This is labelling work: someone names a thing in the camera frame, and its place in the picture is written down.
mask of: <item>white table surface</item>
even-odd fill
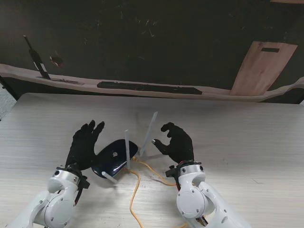
[[[26,94],[0,122],[0,227],[9,224],[65,164],[72,136],[92,119],[105,121],[98,153],[124,138],[141,146],[153,112],[151,138],[171,121],[192,138],[195,159],[207,179],[253,228],[303,227],[304,107],[293,104],[234,103],[158,98]],[[174,164],[149,143],[143,157],[163,176]],[[145,228],[183,224],[177,189],[165,186],[145,166],[133,209]],[[73,228],[136,228],[129,203],[137,182],[121,172],[116,188],[84,171],[91,186],[76,208]]]

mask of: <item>yellow cable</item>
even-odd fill
[[[129,172],[135,174],[135,175],[137,176],[137,178],[138,178],[138,180],[137,180],[137,185],[136,185],[136,187],[135,187],[135,190],[134,190],[134,192],[133,192],[133,196],[132,196],[131,202],[130,202],[130,211],[131,211],[131,214],[133,215],[133,217],[137,220],[137,222],[138,222],[138,224],[140,225],[140,227],[143,228],[142,222],[140,221],[140,219],[136,216],[136,214],[135,214],[134,211],[132,210],[133,200],[134,200],[134,197],[135,197],[136,192],[137,192],[137,190],[138,190],[138,187],[139,187],[139,183],[140,183],[140,181],[141,181],[141,178],[140,178],[140,176],[139,176],[139,174],[138,174],[137,172],[132,171],[132,170],[129,170],[129,169],[127,169],[127,168],[125,168],[125,169],[128,170]]]
[[[138,159],[135,158],[135,157],[133,157],[133,160],[135,160],[135,161],[137,161],[137,162],[139,162],[139,163],[141,163],[141,164],[146,165],[146,166],[149,168],[149,170],[151,170],[155,175],[157,175],[157,176],[163,181],[164,184],[166,184],[166,185],[168,185],[168,186],[175,186],[175,185],[176,185],[176,184],[173,184],[173,183],[168,183],[161,175],[159,175],[156,171],[154,171],[154,169],[152,169],[147,163],[145,163],[145,162],[143,162],[143,161],[140,161],[140,160],[138,160]],[[140,219],[136,216],[136,214],[135,214],[135,213],[133,212],[133,210],[132,210],[132,205],[133,205],[134,197],[135,197],[136,192],[137,192],[137,190],[138,190],[138,187],[139,187],[139,183],[140,183],[141,178],[140,178],[140,176],[139,176],[139,174],[138,174],[137,172],[135,172],[135,171],[133,171],[133,170],[129,170],[129,169],[127,169],[127,168],[125,168],[125,169],[128,170],[129,172],[135,174],[135,175],[137,176],[137,178],[138,178],[137,185],[136,185],[136,187],[135,187],[135,190],[134,190],[134,192],[133,192],[133,196],[132,196],[131,202],[130,202],[130,211],[131,211],[131,214],[133,215],[133,217],[137,220],[139,226],[140,226],[141,228],[143,228],[142,222],[140,221]],[[177,227],[177,228],[186,228],[187,225],[188,225],[188,224],[185,223],[185,224],[183,224],[181,227]]]
[[[137,161],[137,162],[139,162],[139,163],[141,163],[141,164],[144,164],[145,166],[147,166],[147,167],[149,168],[149,170],[151,170],[156,176],[158,176],[158,177],[163,181],[163,183],[164,183],[165,185],[168,185],[168,186],[176,186],[175,183],[169,183],[169,182],[167,182],[161,175],[159,175],[156,171],[154,171],[154,169],[152,169],[151,166],[148,165],[147,163],[145,163],[145,162],[143,162],[143,161],[140,161],[140,160],[138,160],[138,159],[135,158],[135,157],[133,157],[133,160],[134,160],[134,161]]]

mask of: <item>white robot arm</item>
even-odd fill
[[[191,228],[251,228],[222,196],[205,182],[206,175],[200,162],[187,161],[177,168],[170,168],[166,174],[168,177],[175,177],[180,188],[177,207]],[[215,215],[208,223],[204,216],[214,210]]]
[[[57,167],[47,190],[40,192],[7,228],[33,228],[33,223],[49,228],[65,227],[75,213],[82,189],[89,185],[75,165]]]

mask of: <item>wooden panel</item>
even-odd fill
[[[280,75],[297,45],[254,41],[230,95],[263,95]]]
[[[304,0],[271,0],[271,2],[304,4]]]

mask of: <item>black glove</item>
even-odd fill
[[[77,163],[80,170],[86,170],[91,167],[91,162],[95,158],[94,146],[105,123],[102,121],[95,127],[95,121],[85,124],[73,136],[73,142],[70,152],[66,159],[66,166]]]
[[[154,145],[163,155],[168,155],[176,163],[186,160],[194,160],[192,139],[187,133],[174,123],[167,123],[162,128],[162,132],[166,132],[168,138],[171,138],[168,146],[164,145],[158,139],[154,139]]]

